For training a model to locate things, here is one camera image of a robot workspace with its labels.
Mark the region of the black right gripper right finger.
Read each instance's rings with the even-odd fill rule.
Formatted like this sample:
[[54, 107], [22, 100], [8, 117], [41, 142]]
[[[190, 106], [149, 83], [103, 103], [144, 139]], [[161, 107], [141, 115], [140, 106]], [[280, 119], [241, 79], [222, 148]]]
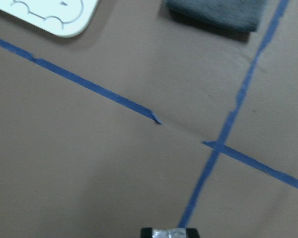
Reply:
[[196, 228], [186, 228], [187, 238], [199, 238], [199, 232]]

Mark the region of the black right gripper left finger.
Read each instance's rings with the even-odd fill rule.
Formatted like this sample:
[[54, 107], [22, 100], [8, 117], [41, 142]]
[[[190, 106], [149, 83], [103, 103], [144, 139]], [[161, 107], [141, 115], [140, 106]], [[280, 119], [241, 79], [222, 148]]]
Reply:
[[152, 238], [152, 228], [141, 228], [140, 238]]

